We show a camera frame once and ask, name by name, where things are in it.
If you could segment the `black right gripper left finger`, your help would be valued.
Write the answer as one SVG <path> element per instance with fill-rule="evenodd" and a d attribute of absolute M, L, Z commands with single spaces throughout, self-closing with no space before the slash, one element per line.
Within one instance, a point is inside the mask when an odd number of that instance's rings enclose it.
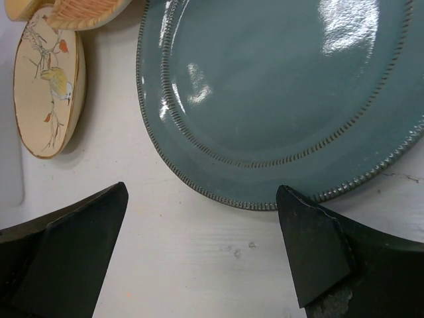
<path fill-rule="evenodd" d="M 118 182 L 1 229 L 1 316 L 92 317 L 127 204 Z"/>

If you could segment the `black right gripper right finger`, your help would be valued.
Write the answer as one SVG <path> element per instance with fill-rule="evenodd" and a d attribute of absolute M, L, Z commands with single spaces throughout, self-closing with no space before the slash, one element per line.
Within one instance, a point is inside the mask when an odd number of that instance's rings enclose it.
<path fill-rule="evenodd" d="M 276 203 L 308 317 L 423 316 L 423 243 L 367 227 L 286 185 Z"/>

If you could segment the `blue-grey round plate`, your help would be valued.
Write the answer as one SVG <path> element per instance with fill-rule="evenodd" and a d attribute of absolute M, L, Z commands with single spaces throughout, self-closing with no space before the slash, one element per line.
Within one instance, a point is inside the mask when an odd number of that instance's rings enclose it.
<path fill-rule="evenodd" d="M 423 136 L 422 1 L 147 1 L 136 51 L 146 131 L 190 188 L 271 211 L 323 202 Z"/>

